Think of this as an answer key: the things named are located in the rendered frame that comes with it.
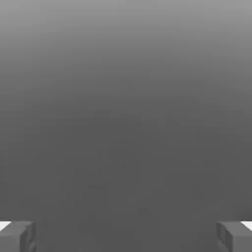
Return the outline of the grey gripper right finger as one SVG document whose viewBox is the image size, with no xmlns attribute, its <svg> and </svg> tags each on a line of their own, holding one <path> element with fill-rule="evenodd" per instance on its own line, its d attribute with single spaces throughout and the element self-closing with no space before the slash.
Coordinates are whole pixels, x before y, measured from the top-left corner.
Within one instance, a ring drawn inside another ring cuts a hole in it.
<svg viewBox="0 0 252 252">
<path fill-rule="evenodd" d="M 220 252 L 252 252 L 252 221 L 218 221 L 216 232 Z"/>
</svg>

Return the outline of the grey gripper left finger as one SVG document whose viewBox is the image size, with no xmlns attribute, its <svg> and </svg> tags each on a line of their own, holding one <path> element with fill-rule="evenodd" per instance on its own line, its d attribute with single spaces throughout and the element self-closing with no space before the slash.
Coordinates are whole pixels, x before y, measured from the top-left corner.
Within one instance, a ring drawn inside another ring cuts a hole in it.
<svg viewBox="0 0 252 252">
<path fill-rule="evenodd" d="M 0 252 L 37 252 L 36 222 L 12 221 L 0 231 Z"/>
</svg>

